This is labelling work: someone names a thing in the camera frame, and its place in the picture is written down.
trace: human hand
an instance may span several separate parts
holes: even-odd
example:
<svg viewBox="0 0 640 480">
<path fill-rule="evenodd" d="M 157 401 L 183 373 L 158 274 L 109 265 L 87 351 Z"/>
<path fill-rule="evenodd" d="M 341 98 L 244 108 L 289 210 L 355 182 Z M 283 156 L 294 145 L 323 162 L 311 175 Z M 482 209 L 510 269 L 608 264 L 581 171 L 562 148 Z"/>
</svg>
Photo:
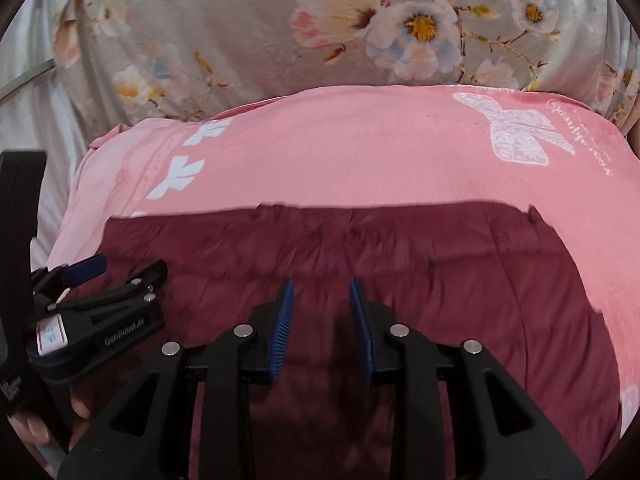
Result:
<svg viewBox="0 0 640 480">
<path fill-rule="evenodd" d="M 89 428 L 89 418 L 94 402 L 93 392 L 88 384 L 75 384 L 71 386 L 70 396 L 71 407 L 74 412 L 76 412 L 78 418 L 76 418 L 74 423 L 71 440 L 69 442 L 69 451 L 73 449 L 78 440 L 84 435 L 84 432 Z M 36 415 L 33 415 L 33 413 L 19 410 L 9 418 L 9 422 L 33 457 L 52 478 L 56 478 L 57 472 L 46 462 L 36 448 L 36 446 L 47 444 L 51 440 L 51 434 L 44 422 Z"/>
</svg>

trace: maroon blanket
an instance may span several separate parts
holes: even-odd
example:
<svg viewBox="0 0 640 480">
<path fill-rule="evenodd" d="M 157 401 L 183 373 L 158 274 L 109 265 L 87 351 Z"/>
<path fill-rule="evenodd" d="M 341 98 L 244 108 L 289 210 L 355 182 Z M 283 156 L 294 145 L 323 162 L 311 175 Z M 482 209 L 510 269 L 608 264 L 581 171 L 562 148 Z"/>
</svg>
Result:
<svg viewBox="0 0 640 480">
<path fill-rule="evenodd" d="M 383 479 L 391 392 L 367 387 L 348 281 L 437 342 L 480 340 L 558 427 L 587 472 L 620 434 L 618 372 L 602 316 L 556 232 L 535 210 L 494 203 L 361 210 L 261 206 L 197 216 L 111 219 L 100 247 L 120 282 L 163 258 L 164 332 L 101 375 L 129 370 L 162 340 L 207 343 L 292 277 L 284 370 L 252 395 L 262 480 Z"/>
</svg>

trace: pillow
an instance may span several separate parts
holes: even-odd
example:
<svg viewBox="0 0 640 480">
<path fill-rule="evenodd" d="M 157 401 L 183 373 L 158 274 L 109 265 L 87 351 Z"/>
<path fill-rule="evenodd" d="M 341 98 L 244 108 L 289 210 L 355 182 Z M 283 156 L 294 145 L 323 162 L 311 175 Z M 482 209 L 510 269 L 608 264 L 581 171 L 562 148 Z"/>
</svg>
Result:
<svg viewBox="0 0 640 480">
<path fill-rule="evenodd" d="M 464 83 L 564 94 L 626 132 L 637 44 L 614 0 L 69 0 L 54 35 L 102 131 L 319 86 Z"/>
</svg>

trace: pink pillowcase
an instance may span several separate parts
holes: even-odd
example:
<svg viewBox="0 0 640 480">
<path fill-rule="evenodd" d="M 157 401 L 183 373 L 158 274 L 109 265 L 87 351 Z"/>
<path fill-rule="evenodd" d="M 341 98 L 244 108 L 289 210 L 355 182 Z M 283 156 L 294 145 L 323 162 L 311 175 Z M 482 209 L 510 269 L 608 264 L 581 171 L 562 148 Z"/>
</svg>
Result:
<svg viewBox="0 0 640 480">
<path fill-rule="evenodd" d="M 93 254 L 109 216 L 261 202 L 533 204 L 606 318 L 625 427 L 636 412 L 640 163 L 619 131 L 584 105 L 469 86 L 345 86 L 203 123 L 148 119 L 120 131 L 95 141 L 82 162 L 50 265 Z"/>
</svg>

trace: yellow flower center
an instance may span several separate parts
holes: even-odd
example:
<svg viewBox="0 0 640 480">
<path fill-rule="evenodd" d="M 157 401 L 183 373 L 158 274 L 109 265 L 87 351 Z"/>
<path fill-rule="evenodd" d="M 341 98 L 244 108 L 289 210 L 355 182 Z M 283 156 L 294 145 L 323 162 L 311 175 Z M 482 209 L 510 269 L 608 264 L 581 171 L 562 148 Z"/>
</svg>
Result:
<svg viewBox="0 0 640 480">
<path fill-rule="evenodd" d="M 137 97 L 138 85 L 121 83 L 116 85 L 116 92 L 123 97 Z"/>
<path fill-rule="evenodd" d="M 545 13 L 535 4 L 528 4 L 524 14 L 531 23 L 539 23 L 545 18 Z"/>
<path fill-rule="evenodd" d="M 414 14 L 404 22 L 409 34 L 411 34 L 420 43 L 431 41 L 436 37 L 438 27 L 433 16 L 425 16 L 424 14 Z"/>
</svg>

